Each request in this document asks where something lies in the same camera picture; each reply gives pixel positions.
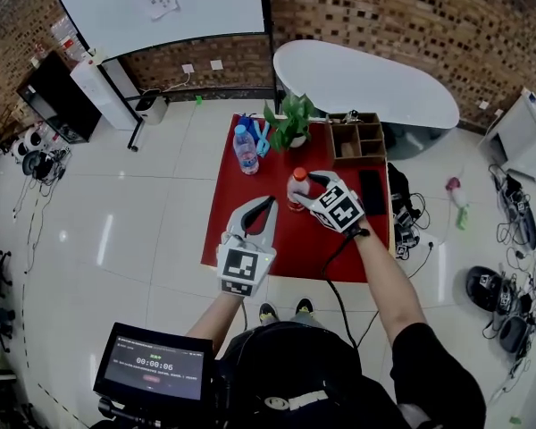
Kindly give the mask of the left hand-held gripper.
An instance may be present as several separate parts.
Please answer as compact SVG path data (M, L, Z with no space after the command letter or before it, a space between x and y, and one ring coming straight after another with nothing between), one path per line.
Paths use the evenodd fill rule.
M276 257L272 246L278 216L275 196L253 198L230 215L217 249L221 292L253 297Z

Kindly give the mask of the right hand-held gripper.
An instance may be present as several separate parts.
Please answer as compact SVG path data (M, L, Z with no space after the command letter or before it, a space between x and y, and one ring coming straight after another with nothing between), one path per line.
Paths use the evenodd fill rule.
M325 191L316 197L293 192L292 197L297 203L308 209L321 225L338 233L347 234L358 225L365 216L363 204L335 172L312 171L307 176Z

